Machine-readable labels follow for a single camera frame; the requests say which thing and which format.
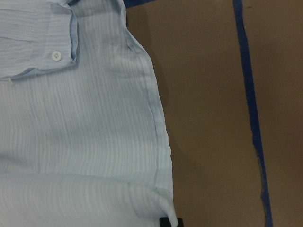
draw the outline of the shirt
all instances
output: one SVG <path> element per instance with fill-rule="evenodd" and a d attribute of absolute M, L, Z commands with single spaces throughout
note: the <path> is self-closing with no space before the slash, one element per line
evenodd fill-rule
<path fill-rule="evenodd" d="M 178 225 L 150 57 L 122 0 L 0 0 L 0 226 Z"/>

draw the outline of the shirt sleeve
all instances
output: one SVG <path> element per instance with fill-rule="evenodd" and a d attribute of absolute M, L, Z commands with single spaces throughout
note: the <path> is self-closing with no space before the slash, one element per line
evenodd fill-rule
<path fill-rule="evenodd" d="M 66 0 L 0 0 L 0 79 L 75 64 L 77 19 Z"/>

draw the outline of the blue tape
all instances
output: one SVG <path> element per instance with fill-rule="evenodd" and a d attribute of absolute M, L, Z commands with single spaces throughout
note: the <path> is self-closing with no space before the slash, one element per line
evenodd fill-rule
<path fill-rule="evenodd" d="M 253 145 L 257 151 L 259 166 L 262 178 L 262 194 L 261 199 L 263 201 L 263 207 L 265 212 L 265 226 L 272 227 L 272 215 L 270 208 L 269 192 L 267 185 L 267 176 L 265 169 L 265 161 L 262 147 L 261 131 L 258 118 L 258 109 L 256 102 L 256 94 L 254 88 L 254 80 L 250 62 L 250 50 L 248 45 L 247 36 L 245 34 L 244 23 L 243 23 L 243 3 L 242 0 L 233 0 L 234 13 L 236 17 L 236 25 L 238 32 L 238 40 L 240 45 L 242 70 L 244 74 L 244 84 L 246 89 L 246 99 L 248 103 L 250 113 L 250 128 L 252 131 Z"/>
<path fill-rule="evenodd" d="M 124 0 L 124 4 L 126 8 L 141 5 L 150 1 L 155 1 L 155 0 Z"/>

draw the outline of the brown cardboard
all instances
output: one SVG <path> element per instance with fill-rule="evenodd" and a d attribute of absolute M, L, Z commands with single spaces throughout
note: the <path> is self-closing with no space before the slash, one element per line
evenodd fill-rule
<path fill-rule="evenodd" d="M 276 227 L 303 226 L 302 10 L 244 1 Z M 178 217 L 186 227 L 263 227 L 232 1 L 157 0 L 127 16 L 154 64 Z"/>

